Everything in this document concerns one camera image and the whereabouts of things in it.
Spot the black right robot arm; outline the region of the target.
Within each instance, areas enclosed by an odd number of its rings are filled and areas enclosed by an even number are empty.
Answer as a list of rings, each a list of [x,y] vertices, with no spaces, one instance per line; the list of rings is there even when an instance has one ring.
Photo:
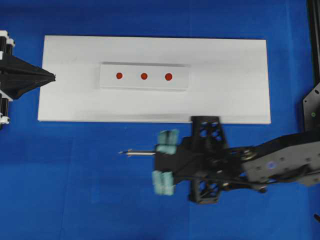
[[[215,204],[221,192],[249,189],[265,193],[278,183],[307,187],[320,182],[320,130],[278,137],[257,146],[229,147],[217,116],[192,116],[191,135],[176,129],[158,134],[152,184],[157,195],[171,196],[190,183],[188,198]]]

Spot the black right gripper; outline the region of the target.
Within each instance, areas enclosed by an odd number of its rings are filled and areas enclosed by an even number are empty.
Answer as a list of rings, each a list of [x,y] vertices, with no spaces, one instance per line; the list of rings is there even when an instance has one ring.
[[[190,182],[188,198],[196,204],[216,204],[223,191],[245,189],[241,166],[232,155],[217,116],[192,116],[191,136],[182,140],[179,130],[157,136],[152,184],[157,195],[174,195],[176,185]],[[186,160],[177,169],[179,160]]]

